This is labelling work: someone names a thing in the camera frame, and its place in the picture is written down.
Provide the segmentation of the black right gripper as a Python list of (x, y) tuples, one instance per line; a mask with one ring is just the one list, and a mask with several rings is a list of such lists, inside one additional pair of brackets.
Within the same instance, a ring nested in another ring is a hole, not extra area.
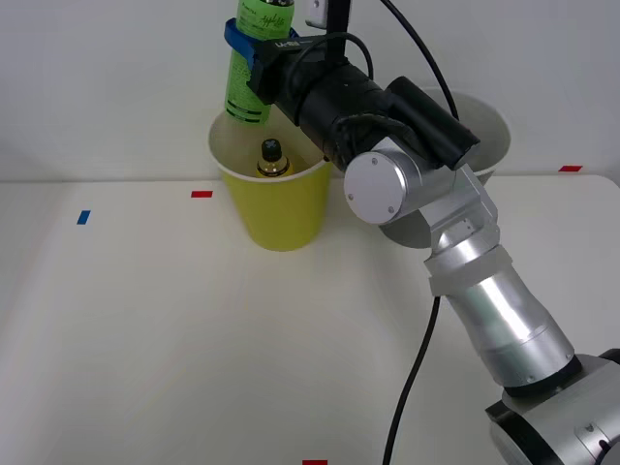
[(267, 41), (241, 32), (233, 17), (226, 22), (224, 38), (252, 73), (249, 87), (260, 100), (274, 104), (289, 117), (342, 117), (349, 105), (334, 95), (340, 70), (348, 65), (344, 46), (348, 33)]

